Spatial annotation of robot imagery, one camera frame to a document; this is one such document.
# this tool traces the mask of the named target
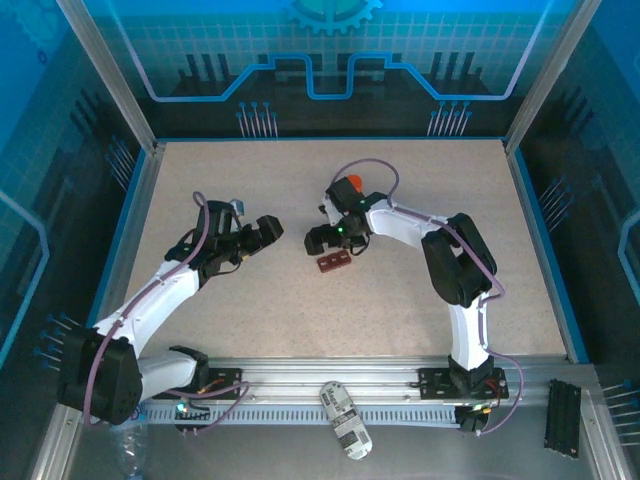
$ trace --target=glass panel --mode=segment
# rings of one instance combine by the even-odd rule
[[[638,21],[637,2],[603,0],[521,145],[585,346],[605,387],[640,381]],[[616,413],[625,413],[622,408]],[[626,433],[637,420],[627,417]]]
[[[66,318],[87,320],[139,147],[55,2],[0,2],[0,65],[0,465],[13,479],[48,425]]]
[[[574,3],[88,6],[159,137],[446,137],[506,133]]]

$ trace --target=grid pattern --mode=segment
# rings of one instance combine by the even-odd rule
[[[68,33],[49,61],[37,88],[5,148],[0,152],[0,188],[30,208],[57,149],[76,152],[82,134],[69,115],[80,90],[104,87],[73,33]],[[24,221],[0,203],[0,268],[13,249]]]
[[[565,15],[551,15],[523,70],[518,90],[522,95],[533,82],[559,32]],[[338,55],[358,51],[391,51],[427,74],[436,52],[444,58],[460,53],[453,78],[462,70],[464,54],[474,52],[474,71],[482,67],[482,82],[494,94],[507,88],[527,42],[540,19],[539,14],[450,14],[374,12],[373,19],[345,35],[312,34],[289,20],[286,14],[201,15],[173,17],[135,17],[123,25],[156,91],[171,95],[179,82],[178,70],[188,71],[186,55],[202,62],[202,54],[226,56],[231,75],[258,63],[265,53],[304,52],[322,55],[318,75],[339,75]],[[118,30],[110,19],[98,19],[103,35],[130,80],[136,93],[142,83]],[[222,74],[214,62],[217,78]],[[198,65],[204,71],[204,65]],[[444,78],[446,62],[436,78]]]
[[[583,145],[592,150],[608,146],[631,194],[640,204],[640,109],[635,95],[593,28],[587,29],[580,40],[554,88],[554,98],[564,90],[573,91],[576,87],[580,87],[581,95],[594,112],[581,135]],[[619,212],[620,219],[628,213]]]

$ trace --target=beige work surface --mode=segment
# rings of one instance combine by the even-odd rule
[[[364,157],[392,162],[394,199],[427,213],[469,214],[498,264],[507,297],[489,306],[491,347],[563,354],[560,332],[498,140],[318,140],[169,143],[138,249],[128,296],[167,249],[195,226],[194,190],[244,201],[243,222],[277,216],[285,233],[232,275],[213,278],[160,327],[145,349],[181,344],[211,356],[446,355],[447,305],[433,290],[423,253],[386,237],[351,265],[321,274],[307,231],[334,173]],[[365,194],[393,182],[380,165],[351,170]]]

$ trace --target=robotic arm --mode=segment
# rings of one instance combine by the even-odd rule
[[[497,267],[473,221],[465,214],[452,218],[425,215],[375,192],[364,196],[358,177],[343,177],[334,182],[322,199],[320,211],[329,223],[311,229],[305,237],[309,255],[329,247],[368,247],[371,235],[386,235],[423,252],[431,282],[449,305],[453,346],[449,356],[451,380],[466,394],[481,386],[493,370],[493,357],[486,352],[486,305],[491,282],[456,240],[442,227],[448,225],[469,244],[485,267],[495,274]]]
[[[141,401],[175,388],[197,391],[206,385],[208,356],[187,347],[140,358],[145,345],[164,321],[189,297],[200,290],[229,262],[236,269],[244,259],[274,243],[283,233],[276,217],[260,217],[257,229],[242,226],[242,202],[209,201],[209,228],[204,231],[205,212],[200,209],[195,229],[184,235],[165,255],[164,262],[149,282],[129,300],[91,329],[69,332],[65,341],[58,380],[58,401],[83,409],[89,371],[96,353],[114,323],[123,325],[107,344],[91,396],[91,414],[112,424],[124,422]],[[202,237],[202,248],[169,278],[167,272],[178,267],[194,251]]]

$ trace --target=enclosure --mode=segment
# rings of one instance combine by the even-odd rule
[[[284,234],[146,345],[252,387],[198,438],[151,415],[144,478],[635,478],[638,21],[623,0],[0,0],[2,477],[122,476],[109,428],[57,401],[65,338],[154,275],[200,190]],[[405,421],[453,408],[411,386],[456,335],[422,252],[373,236],[326,274],[305,252],[361,158],[397,168],[395,201],[471,216],[495,258],[490,344],[525,379],[497,433]],[[380,165],[349,172],[367,194],[393,185]],[[519,375],[496,364],[500,419]],[[552,379],[582,389],[577,460],[544,448]],[[314,417],[334,380],[374,441],[361,462]]]

